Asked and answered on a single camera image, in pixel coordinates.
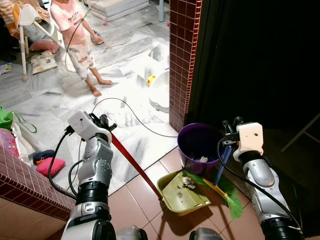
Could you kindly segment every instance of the girl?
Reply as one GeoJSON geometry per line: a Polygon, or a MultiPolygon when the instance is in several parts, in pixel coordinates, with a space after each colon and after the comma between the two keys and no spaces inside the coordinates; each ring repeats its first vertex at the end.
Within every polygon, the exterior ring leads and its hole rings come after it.
{"type": "Polygon", "coordinates": [[[69,47],[67,53],[77,74],[82,80],[86,81],[95,97],[101,96],[101,92],[96,89],[88,76],[88,68],[96,77],[99,84],[112,85],[112,81],[103,80],[95,67],[93,56],[86,41],[85,29],[96,43],[102,43],[102,38],[93,32],[84,19],[77,0],[52,0],[50,11],[63,35],[65,49],[69,47]]]}

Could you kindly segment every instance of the blue broom handle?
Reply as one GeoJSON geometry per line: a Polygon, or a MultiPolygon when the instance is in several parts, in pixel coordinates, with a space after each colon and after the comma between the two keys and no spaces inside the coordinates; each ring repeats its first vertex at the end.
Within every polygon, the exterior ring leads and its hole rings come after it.
{"type": "MultiPolygon", "coordinates": [[[[229,158],[230,158],[230,155],[232,153],[232,147],[231,146],[227,146],[224,150],[224,153],[223,153],[223,156],[222,156],[222,161],[227,164],[229,158]]],[[[220,165],[220,168],[219,168],[219,171],[217,173],[217,175],[215,176],[215,180],[214,180],[214,185],[217,186],[218,185],[218,182],[220,180],[220,177],[221,177],[221,174],[222,172],[224,171],[225,167],[221,164],[220,165]]]]}

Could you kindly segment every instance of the pink shirt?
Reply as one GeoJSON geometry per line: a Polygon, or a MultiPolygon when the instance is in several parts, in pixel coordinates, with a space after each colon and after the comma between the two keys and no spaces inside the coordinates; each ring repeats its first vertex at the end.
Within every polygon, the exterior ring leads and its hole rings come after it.
{"type": "Polygon", "coordinates": [[[59,26],[63,35],[64,45],[81,44],[85,38],[85,28],[81,23],[83,14],[78,6],[77,0],[69,0],[68,3],[61,3],[56,0],[52,1],[50,6],[51,15],[59,26]]]}

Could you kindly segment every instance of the red brick wall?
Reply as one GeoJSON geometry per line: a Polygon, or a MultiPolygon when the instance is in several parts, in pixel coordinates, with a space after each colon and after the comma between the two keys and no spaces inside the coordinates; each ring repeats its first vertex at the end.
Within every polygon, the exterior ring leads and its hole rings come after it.
{"type": "Polygon", "coordinates": [[[0,146],[0,197],[61,220],[76,201],[56,191],[49,179],[0,146]]]}
{"type": "Polygon", "coordinates": [[[170,111],[176,130],[185,125],[194,72],[202,0],[170,0],[170,111]]]}

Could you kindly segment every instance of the green bag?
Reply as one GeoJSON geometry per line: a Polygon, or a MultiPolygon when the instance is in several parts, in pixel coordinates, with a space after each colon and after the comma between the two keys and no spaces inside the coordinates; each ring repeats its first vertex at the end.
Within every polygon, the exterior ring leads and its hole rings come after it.
{"type": "Polygon", "coordinates": [[[24,126],[30,133],[36,134],[37,128],[35,125],[27,122],[19,113],[13,111],[5,111],[4,107],[0,105],[0,129],[7,129],[12,132],[11,126],[14,122],[15,116],[17,117],[19,123],[24,126]],[[31,131],[25,124],[31,125],[34,130],[31,131]]]}

